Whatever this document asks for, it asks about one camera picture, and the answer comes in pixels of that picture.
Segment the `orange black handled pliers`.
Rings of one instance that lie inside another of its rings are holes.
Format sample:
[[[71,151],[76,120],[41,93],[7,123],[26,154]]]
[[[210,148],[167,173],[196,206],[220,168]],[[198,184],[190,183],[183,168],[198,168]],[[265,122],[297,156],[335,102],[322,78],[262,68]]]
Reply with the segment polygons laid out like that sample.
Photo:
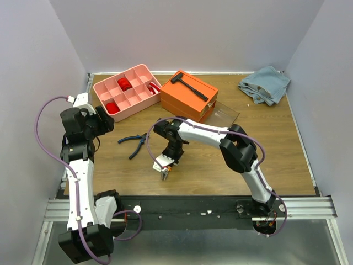
[[[172,170],[172,166],[167,165],[161,168],[161,180],[165,181],[168,177],[169,172]]]

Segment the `orange two-drawer box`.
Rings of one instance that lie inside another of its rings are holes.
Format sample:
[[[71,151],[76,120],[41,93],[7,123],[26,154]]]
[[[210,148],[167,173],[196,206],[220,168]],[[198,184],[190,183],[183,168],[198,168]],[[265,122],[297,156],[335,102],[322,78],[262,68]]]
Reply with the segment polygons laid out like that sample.
[[[204,102],[182,83],[172,84],[170,80],[177,73],[183,73],[183,80],[208,97]],[[162,107],[176,116],[183,116],[200,122],[202,117],[211,109],[218,96],[218,89],[199,78],[179,70],[161,88]]]

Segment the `clear plastic drawer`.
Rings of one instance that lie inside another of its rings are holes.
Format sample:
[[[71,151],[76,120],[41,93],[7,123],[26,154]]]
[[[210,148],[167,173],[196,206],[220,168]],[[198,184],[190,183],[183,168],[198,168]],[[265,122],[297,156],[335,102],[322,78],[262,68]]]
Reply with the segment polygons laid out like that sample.
[[[211,109],[202,117],[200,123],[217,127],[230,127],[235,123],[238,116],[237,111],[215,101]]]

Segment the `black rubber mallet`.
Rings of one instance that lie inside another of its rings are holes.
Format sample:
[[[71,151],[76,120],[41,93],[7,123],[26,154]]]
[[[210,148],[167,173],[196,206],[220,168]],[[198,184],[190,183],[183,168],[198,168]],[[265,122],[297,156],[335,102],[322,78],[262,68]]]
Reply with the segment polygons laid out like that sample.
[[[191,90],[195,95],[197,95],[200,99],[202,99],[204,102],[208,101],[208,97],[205,96],[204,94],[202,94],[200,91],[198,91],[197,89],[195,89],[194,87],[192,87],[191,85],[189,85],[188,83],[186,83],[183,80],[183,73],[177,73],[174,77],[172,77],[172,79],[170,80],[170,82],[172,84],[175,84],[177,82],[182,83],[184,86],[186,86],[189,90]]]

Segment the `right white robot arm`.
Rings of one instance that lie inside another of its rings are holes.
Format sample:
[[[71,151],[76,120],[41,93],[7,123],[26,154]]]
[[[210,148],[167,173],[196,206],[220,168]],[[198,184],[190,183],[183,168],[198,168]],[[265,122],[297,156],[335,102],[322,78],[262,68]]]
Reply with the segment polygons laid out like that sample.
[[[260,169],[265,151],[241,126],[216,127],[173,117],[159,119],[151,130],[168,140],[162,154],[153,158],[152,168],[161,174],[162,180],[167,178],[171,167],[179,163],[183,145],[200,142],[219,149],[228,168],[241,174],[251,191],[252,210],[256,214],[267,216],[273,211],[275,193]]]

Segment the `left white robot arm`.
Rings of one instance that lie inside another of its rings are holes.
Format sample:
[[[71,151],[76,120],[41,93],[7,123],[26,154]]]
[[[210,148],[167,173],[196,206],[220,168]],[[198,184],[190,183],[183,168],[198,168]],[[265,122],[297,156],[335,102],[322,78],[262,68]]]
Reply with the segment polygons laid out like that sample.
[[[59,235],[59,246],[79,264],[113,252],[112,218],[122,213],[115,190],[93,195],[94,139],[113,131],[114,120],[103,107],[90,104],[68,108],[60,114],[65,134],[60,159],[69,182],[67,231]]]

